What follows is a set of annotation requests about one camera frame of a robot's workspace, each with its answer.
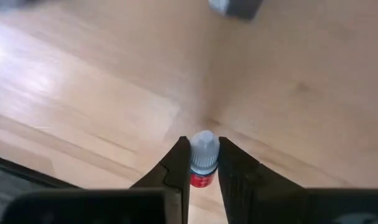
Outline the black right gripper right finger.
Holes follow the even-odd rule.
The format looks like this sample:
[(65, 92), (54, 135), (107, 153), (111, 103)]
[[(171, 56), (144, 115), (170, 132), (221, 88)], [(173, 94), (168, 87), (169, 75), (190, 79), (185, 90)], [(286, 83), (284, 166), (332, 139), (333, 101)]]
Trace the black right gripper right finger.
[(226, 137), (219, 142), (229, 224), (378, 224), (378, 189), (302, 187)]

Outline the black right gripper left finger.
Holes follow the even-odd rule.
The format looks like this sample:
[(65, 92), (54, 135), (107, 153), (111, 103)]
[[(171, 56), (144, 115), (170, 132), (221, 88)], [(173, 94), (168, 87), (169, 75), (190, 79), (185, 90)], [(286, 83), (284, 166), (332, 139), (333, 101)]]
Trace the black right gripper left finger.
[(14, 199), (2, 224), (187, 224), (190, 144), (180, 137), (128, 189), (46, 189)]

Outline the small red-label dropper bottle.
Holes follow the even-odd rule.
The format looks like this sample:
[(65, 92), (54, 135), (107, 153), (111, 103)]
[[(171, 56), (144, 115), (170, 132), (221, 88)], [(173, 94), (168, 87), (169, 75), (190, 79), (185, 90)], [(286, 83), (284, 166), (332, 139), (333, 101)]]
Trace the small red-label dropper bottle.
[(191, 185), (204, 188), (214, 179), (218, 167), (220, 142), (211, 131), (196, 133), (190, 139), (191, 146)]

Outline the grey object at top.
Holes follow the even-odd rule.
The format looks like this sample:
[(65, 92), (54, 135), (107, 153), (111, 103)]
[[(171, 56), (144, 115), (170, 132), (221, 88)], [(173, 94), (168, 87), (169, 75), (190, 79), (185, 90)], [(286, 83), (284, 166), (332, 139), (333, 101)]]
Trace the grey object at top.
[(263, 0), (208, 0), (209, 6), (219, 14), (241, 20), (252, 20)]

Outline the black aluminium table frame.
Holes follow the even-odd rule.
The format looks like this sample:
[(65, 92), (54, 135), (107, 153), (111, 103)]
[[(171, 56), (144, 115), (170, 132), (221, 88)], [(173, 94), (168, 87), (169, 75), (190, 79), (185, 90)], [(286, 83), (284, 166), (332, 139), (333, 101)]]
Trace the black aluminium table frame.
[(72, 185), (68, 182), (64, 182), (62, 180), (56, 179), (47, 174), (37, 172), (36, 170), (32, 170), (30, 168), (21, 166), (14, 162), (5, 160), (1, 157), (0, 157), (0, 170), (7, 174), (11, 174), (20, 179), (24, 179), (24, 180), (33, 182), (35, 184), (39, 184), (44, 187), (61, 188), (61, 189), (64, 189), (64, 188), (78, 188), (79, 189), (79, 187), (77, 187), (76, 185)]

